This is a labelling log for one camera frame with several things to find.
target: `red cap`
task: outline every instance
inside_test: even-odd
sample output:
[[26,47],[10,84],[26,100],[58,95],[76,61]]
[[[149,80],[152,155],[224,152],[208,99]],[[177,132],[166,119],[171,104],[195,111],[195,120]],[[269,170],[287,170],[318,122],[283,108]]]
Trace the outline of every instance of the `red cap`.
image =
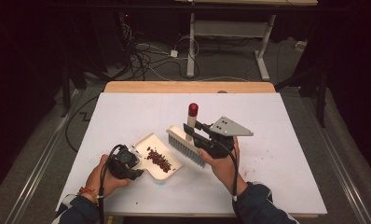
[[195,103],[192,103],[188,107],[188,116],[196,117],[198,114],[198,105]]

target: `red bracelet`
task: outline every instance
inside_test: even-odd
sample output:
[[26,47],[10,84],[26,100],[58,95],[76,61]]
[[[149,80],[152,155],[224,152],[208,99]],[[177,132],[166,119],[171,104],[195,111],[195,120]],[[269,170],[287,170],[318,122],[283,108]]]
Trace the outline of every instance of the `red bracelet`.
[[93,200],[95,201],[95,204],[98,205],[99,204],[98,197],[96,196],[96,194],[93,193],[94,190],[95,189],[87,189],[87,188],[81,187],[80,190],[78,191],[78,195],[82,193],[88,193],[90,194],[90,196],[92,196]]

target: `sleeve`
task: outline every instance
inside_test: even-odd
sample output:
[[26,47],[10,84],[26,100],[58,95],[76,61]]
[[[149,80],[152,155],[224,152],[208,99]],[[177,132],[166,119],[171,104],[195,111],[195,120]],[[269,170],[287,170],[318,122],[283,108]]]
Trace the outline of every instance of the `sleeve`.
[[248,182],[246,190],[238,197],[237,206],[244,224],[299,224],[293,217],[272,203],[272,194],[265,185]]
[[98,220],[98,206],[82,196],[69,194],[62,200],[52,224],[88,224]]

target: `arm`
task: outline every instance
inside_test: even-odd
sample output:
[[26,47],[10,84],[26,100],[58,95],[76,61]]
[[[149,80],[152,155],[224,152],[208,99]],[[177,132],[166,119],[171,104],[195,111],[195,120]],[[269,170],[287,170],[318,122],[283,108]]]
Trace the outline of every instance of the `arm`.
[[[58,210],[57,217],[52,222],[56,223],[95,223],[99,219],[99,210],[96,204],[96,195],[99,193],[101,170],[108,156],[102,155],[99,164],[90,173],[85,189],[91,193],[84,192],[79,195],[67,195]],[[106,173],[104,177],[104,197],[109,196],[115,189],[127,187],[129,179],[117,179]]]
[[[234,137],[234,150],[232,154],[240,162],[240,149],[238,138]],[[204,161],[212,166],[213,173],[232,193],[235,166],[229,156],[223,159],[213,159],[205,150],[200,149],[199,154]],[[290,215],[273,205],[271,192],[266,186],[250,183],[237,176],[237,205],[243,223],[297,223]]]

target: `hand brush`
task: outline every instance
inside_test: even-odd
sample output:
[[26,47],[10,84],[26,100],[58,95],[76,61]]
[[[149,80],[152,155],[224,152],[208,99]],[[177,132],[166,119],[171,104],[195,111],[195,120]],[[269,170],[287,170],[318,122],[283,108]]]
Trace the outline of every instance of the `hand brush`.
[[[197,121],[198,105],[192,103],[188,107],[188,119],[187,125],[191,128],[195,127],[195,122]],[[172,125],[166,133],[169,135],[169,144],[176,148],[178,151],[183,153],[189,159],[194,161],[201,167],[205,167],[206,162],[200,157],[198,153],[198,148],[194,146],[194,140],[192,136],[186,134],[183,130]]]

